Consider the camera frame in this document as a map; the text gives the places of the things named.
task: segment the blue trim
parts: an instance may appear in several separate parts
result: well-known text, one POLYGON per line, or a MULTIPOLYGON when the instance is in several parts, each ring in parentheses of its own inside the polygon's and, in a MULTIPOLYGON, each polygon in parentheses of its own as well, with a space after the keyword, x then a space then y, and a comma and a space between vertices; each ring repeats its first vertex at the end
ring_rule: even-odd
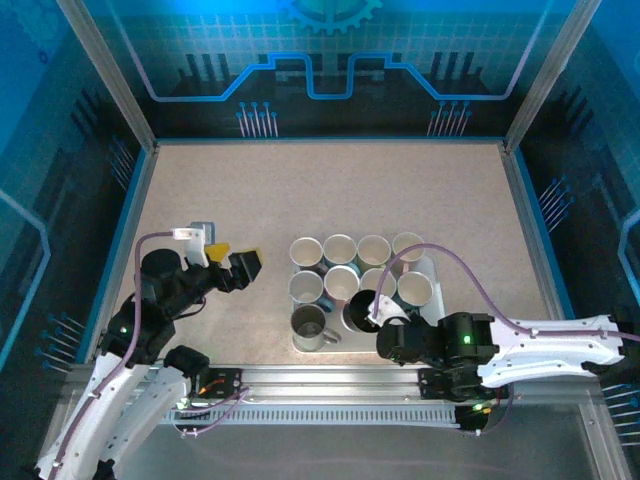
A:
POLYGON ((558 265, 558 260, 556 259, 553 245, 551 244, 551 237, 549 237, 549 233, 547 232, 547 228, 544 223, 544 217, 542 216, 540 206, 538 205, 538 197, 536 196, 536 192, 533 189, 533 183, 531 182, 531 177, 529 176, 529 170, 527 169, 527 166, 524 162, 524 156, 522 155, 520 148, 516 150, 515 154, 516 161, 518 162, 518 168, 520 169, 520 175, 522 175, 522 180, 527 191, 527 196, 529 197, 531 210, 533 211, 533 216, 535 217, 536 224, 538 225, 538 231, 540 232, 540 238, 542 239, 542 246, 545 253, 547 254, 547 260, 549 261, 551 275, 553 276, 553 281, 555 282, 556 291, 558 292, 558 298, 560 299, 560 304, 562 305, 562 309, 564 310, 565 317, 567 317, 568 319, 576 318, 573 307, 571 306, 571 300, 569 299, 567 286, 565 285, 564 279, 562 278, 562 272, 560 272, 560 266, 558 265))
POLYGON ((486 143, 502 144, 504 137, 417 137, 417 136, 391 136, 391 137, 278 137, 278 138, 188 138, 165 137, 158 138, 157 143, 163 145, 207 145, 210 143, 251 143, 251 142, 335 142, 335 141, 376 141, 388 142, 393 140, 413 140, 415 142, 434 143, 486 143))
POLYGON ((113 234, 111 248, 109 249, 109 256, 107 257, 104 271, 102 273, 102 278, 100 279, 100 283, 98 284, 98 290, 96 291, 93 305, 91 306, 91 312, 89 313, 89 318, 87 319, 87 324, 84 329, 84 335, 82 336, 82 341, 80 342, 80 346, 78 347, 78 351, 76 353, 77 363, 84 363, 84 359, 87 355, 87 352, 89 351, 89 347, 91 346, 93 330, 96 328, 96 323, 98 322, 98 315, 102 307, 102 301, 107 290, 109 278, 111 277, 111 272, 113 270, 113 264, 116 260, 118 248, 120 247, 120 242, 122 241, 124 227, 127 223, 129 212, 131 210, 131 204, 133 203, 133 197, 135 196, 136 190, 138 189, 138 183, 140 182, 142 170, 146 162, 147 155, 145 151, 141 149, 140 154, 138 155, 138 161, 136 162, 136 168, 133 171, 133 176, 131 177, 131 183, 129 184, 127 196, 125 197, 124 203, 122 204, 122 211, 120 212, 118 225, 116 226, 116 231, 113 234))
POLYGON ((629 232, 638 222, 640 222, 640 209, 629 214, 622 224, 622 230, 620 231, 620 243, 618 243, 618 258, 620 259, 624 273, 627 276, 627 281, 629 282, 633 296, 636 297, 636 301, 640 305, 640 283, 638 283, 638 279, 633 272, 633 268, 631 268, 631 262, 629 262, 629 259, 627 258, 629 232))

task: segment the mug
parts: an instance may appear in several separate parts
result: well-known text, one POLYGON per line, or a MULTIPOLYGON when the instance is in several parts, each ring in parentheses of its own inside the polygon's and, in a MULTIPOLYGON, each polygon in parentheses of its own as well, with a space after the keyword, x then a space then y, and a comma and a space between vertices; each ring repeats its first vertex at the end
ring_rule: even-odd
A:
MULTIPOLYGON (((391 242, 393 254, 397 255, 405 248, 416 245, 418 243, 424 243, 424 240, 422 240, 422 238, 415 233, 400 233, 396 235, 396 237, 393 239, 393 242, 391 242)), ((411 265, 417 263, 422 258, 423 254, 423 248, 416 248, 415 250, 403 255, 398 261, 396 261, 396 263, 393 264, 394 273, 396 273, 398 276, 402 275, 403 273, 407 273, 411 265)))
POLYGON ((289 280, 289 296, 296 308, 303 304, 313 303, 326 313, 333 312, 333 302, 324 298, 323 294, 324 284, 316 272, 302 270, 289 280))
POLYGON ((289 257, 298 270, 312 270, 320 275, 328 268, 322 263, 322 245, 315 238, 298 238, 289 248, 289 257))
POLYGON ((336 308, 344 307, 359 288, 360 279, 351 267, 338 265, 330 268, 324 276, 324 289, 336 308))
POLYGON ((362 273, 384 267, 391 258, 391 245, 380 235, 367 235, 358 242, 358 267, 362 273))
POLYGON ((331 235, 325 240, 322 249, 324 251, 324 263, 327 267, 331 268, 337 265, 346 265, 360 276, 360 269, 354 261, 358 247, 353 238, 341 233, 331 235))
POLYGON ((398 279, 398 293, 394 301, 404 310, 425 306, 433 297, 433 285, 420 272, 407 272, 398 279))
POLYGON ((293 344, 302 352, 316 352, 325 343, 336 345, 340 334, 327 328, 324 312, 316 305, 302 305, 291 314, 293 344))
MULTIPOLYGON (((373 290, 375 292, 378 288, 378 282, 380 281, 380 277, 383 272, 384 268, 372 268, 371 270, 364 272, 364 275, 362 275, 362 279, 360 280, 360 290, 373 290)), ((396 279, 393 277, 391 272, 389 272, 384 279, 380 293, 390 298, 393 298, 395 295, 396 279)))

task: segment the white mug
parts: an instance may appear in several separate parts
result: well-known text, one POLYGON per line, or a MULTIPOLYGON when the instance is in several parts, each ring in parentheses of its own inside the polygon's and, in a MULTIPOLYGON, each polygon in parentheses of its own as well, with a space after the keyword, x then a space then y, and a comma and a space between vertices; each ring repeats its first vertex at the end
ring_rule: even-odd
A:
POLYGON ((320 275, 327 273, 322 256, 322 245, 311 237, 298 238, 289 248, 289 257, 298 270, 313 270, 320 275))
MULTIPOLYGON (((362 279, 360 280, 360 290, 375 291, 378 288, 378 282, 380 281, 380 277, 383 272, 384 268, 372 268, 371 270, 364 272, 364 275, 362 275, 362 279)), ((385 277, 380 293, 390 298, 393 298, 395 295, 396 279, 393 277, 391 272, 389 272, 385 277)))
POLYGON ((358 293, 359 288, 360 279, 351 267, 344 265, 332 267, 324 277, 324 289, 327 296, 338 309, 343 308, 351 297, 358 293))
MULTIPOLYGON (((411 233, 411 232, 400 233, 396 235, 396 237, 393 239, 393 242, 391 242, 391 247, 393 248, 393 255, 395 256, 405 248, 411 247, 412 245, 416 245, 418 243, 424 243, 424 240, 422 240, 422 238, 416 235, 415 233, 411 233)), ((411 252, 404 254, 399 260, 397 260, 393 264, 393 271, 398 276, 408 272, 411 265, 417 263, 422 258, 423 254, 424 254, 423 248, 416 248, 415 250, 412 250, 411 252)))
POLYGON ((398 279, 395 301, 403 309, 411 310, 425 306, 433 297, 431 280, 420 272, 407 272, 398 279))
POLYGON ((384 267, 389 258, 391 258, 391 245, 380 235, 367 235, 358 242, 360 272, 384 267))

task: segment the blue light strip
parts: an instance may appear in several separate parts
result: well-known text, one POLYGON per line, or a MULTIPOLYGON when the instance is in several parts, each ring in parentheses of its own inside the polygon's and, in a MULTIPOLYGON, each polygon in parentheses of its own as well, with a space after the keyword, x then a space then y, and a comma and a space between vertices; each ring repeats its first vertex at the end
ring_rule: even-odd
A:
POLYGON ((629 285, 631 286, 631 290, 633 291, 633 295, 636 297, 636 301, 640 305, 640 284, 638 284, 638 279, 636 275, 633 273, 633 269, 631 268, 631 263, 627 258, 627 254, 625 250, 627 249, 627 243, 629 240, 629 232, 631 229, 640 221, 640 209, 631 213, 626 220, 622 223, 622 230, 620 231, 620 243, 618 244, 618 258, 620 259, 620 263, 622 264, 622 268, 624 269, 624 273, 627 276, 627 280, 629 281, 629 285))
POLYGON ((516 86, 518 79, 520 78, 520 74, 524 69, 524 66, 529 58, 529 54, 535 45, 538 36, 540 35, 540 31, 542 30, 542 26, 544 25, 547 16, 549 15, 549 11, 551 10, 551 6, 553 5, 554 0, 548 0, 545 6, 540 19, 538 20, 538 24, 536 25, 529 42, 527 43, 524 52, 522 53, 522 57, 518 62, 518 65, 511 77, 511 81, 507 87, 507 90, 501 95, 484 95, 484 94, 441 94, 436 91, 436 89, 422 76, 422 74, 416 69, 416 67, 407 62, 394 62, 393 61, 393 52, 384 52, 384 51, 372 51, 372 52, 358 52, 354 53, 349 57, 349 61, 347 63, 347 88, 345 93, 316 93, 314 91, 313 85, 313 65, 311 62, 311 57, 306 53, 298 53, 298 52, 278 52, 278 53, 268 53, 267 54, 267 63, 254 63, 250 64, 244 71, 240 74, 238 78, 236 78, 231 85, 224 91, 222 95, 202 95, 202 96, 179 96, 179 97, 161 97, 153 89, 151 85, 151 81, 147 76, 144 67, 142 66, 142 62, 138 57, 138 54, 127 35, 127 32, 120 20, 120 17, 117 15, 111 1, 108 2, 109 9, 111 10, 111 14, 113 15, 113 19, 116 23, 116 27, 120 31, 120 35, 122 35, 122 39, 127 46, 127 50, 129 50, 129 54, 133 59, 133 62, 136 65, 138 73, 142 78, 142 82, 149 93, 149 96, 153 98, 156 102, 159 103, 208 103, 208 102, 224 102, 226 101, 237 89, 242 85, 242 83, 253 73, 257 71, 265 71, 265 70, 276 70, 276 61, 277 60, 302 60, 305 64, 305 76, 306 76, 306 84, 307 84, 307 94, 309 98, 313 100, 347 100, 351 98, 353 95, 353 84, 355 79, 355 63, 356 60, 359 59, 382 59, 384 60, 384 68, 390 70, 406 70, 411 76, 424 88, 435 100, 458 100, 458 101, 501 101, 509 98, 513 89, 516 86))
POLYGON ((51 247, 49 246, 49 235, 47 234, 47 227, 44 222, 37 218, 33 213, 28 211, 18 202, 16 202, 12 197, 7 195, 4 190, 0 190, 0 199, 2 199, 9 207, 15 210, 18 215, 25 219, 29 224, 33 225, 38 232, 40 233, 40 244, 42 245, 42 260, 40 260, 40 265, 38 265, 38 269, 36 270, 36 274, 33 276, 33 280, 31 281, 31 285, 29 285, 29 290, 27 290, 27 294, 22 301, 22 305, 20 306, 20 310, 18 311, 18 315, 16 316, 15 321, 13 322, 13 326, 11 327, 11 331, 7 339, 2 346, 2 351, 0 352, 0 372, 4 368, 5 363, 7 362, 7 358, 9 357, 9 353, 13 348, 13 344, 18 337, 18 332, 24 323, 24 319, 29 313, 29 308, 31 307, 31 303, 33 302, 33 298, 38 291, 38 287, 40 286, 40 282, 42 281, 42 277, 44 276, 44 272, 47 269, 47 265, 49 264, 49 260, 51 259, 51 247))

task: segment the beige table surface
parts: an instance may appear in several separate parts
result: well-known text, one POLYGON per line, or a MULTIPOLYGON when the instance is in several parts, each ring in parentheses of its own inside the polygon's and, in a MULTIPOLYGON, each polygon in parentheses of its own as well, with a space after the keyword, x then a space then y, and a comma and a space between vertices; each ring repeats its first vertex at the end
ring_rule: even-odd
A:
MULTIPOLYGON (((299 354, 291 345, 287 283, 293 240, 334 233, 389 241, 412 231, 469 263, 513 318, 547 316, 496 145, 415 141, 218 143, 163 146, 136 238, 214 221, 232 251, 260 246, 264 266, 242 292, 211 292, 176 322, 165 351, 184 344, 221 364, 374 364, 375 354, 299 354)), ((145 244, 143 254, 171 239, 145 244)), ((447 313, 487 312, 448 258, 436 261, 447 313)), ((133 252, 118 305, 133 291, 133 252)))

